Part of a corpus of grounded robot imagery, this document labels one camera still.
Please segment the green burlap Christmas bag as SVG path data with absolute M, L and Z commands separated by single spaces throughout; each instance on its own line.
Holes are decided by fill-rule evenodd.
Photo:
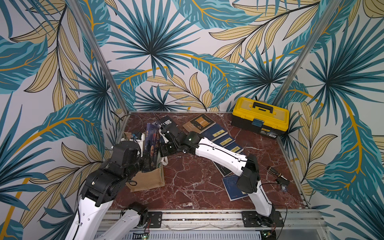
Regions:
M 132 133 L 125 132 L 124 139 L 127 141 L 130 141 Z M 146 190 L 152 190 L 152 189 L 163 187 L 165 185 L 163 162 L 164 162 L 164 158 L 161 157 L 160 143 L 159 143 L 159 155 L 158 155 L 157 168 L 147 173 L 138 172 L 132 178 L 131 181 L 127 182 L 126 185 L 131 190 L 131 192 L 146 191 Z

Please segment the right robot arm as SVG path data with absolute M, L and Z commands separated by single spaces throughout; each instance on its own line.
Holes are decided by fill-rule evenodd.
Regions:
M 167 116 L 157 120 L 156 125 L 167 140 L 162 145 L 164 157 L 177 153 L 192 154 L 222 165 L 238 176 L 237 187 L 249 195 L 258 215 L 268 219 L 273 217 L 275 208 L 264 191 L 256 156 L 234 153 L 196 132 L 186 134 Z

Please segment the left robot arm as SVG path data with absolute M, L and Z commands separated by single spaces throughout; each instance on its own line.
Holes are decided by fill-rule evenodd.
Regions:
M 99 226 L 118 193 L 139 172 L 141 147 L 133 141 L 113 146 L 110 159 L 88 175 L 80 193 L 78 210 L 66 235 L 67 240 L 94 240 Z M 129 205 L 122 217 L 106 230 L 100 240 L 121 240 L 134 228 L 147 228 L 148 208 Z

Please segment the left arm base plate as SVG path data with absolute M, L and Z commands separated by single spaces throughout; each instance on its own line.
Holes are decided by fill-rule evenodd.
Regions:
M 139 223 L 135 228 L 142 229 L 144 227 L 150 229 L 160 229 L 162 226 L 163 212 L 147 212 L 139 214 Z

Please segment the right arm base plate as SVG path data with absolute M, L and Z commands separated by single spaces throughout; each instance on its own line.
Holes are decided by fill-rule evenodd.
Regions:
M 274 228 L 284 226 L 284 219 L 281 213 L 274 209 L 268 217 L 262 216 L 256 211 L 243 211 L 241 214 L 245 228 Z

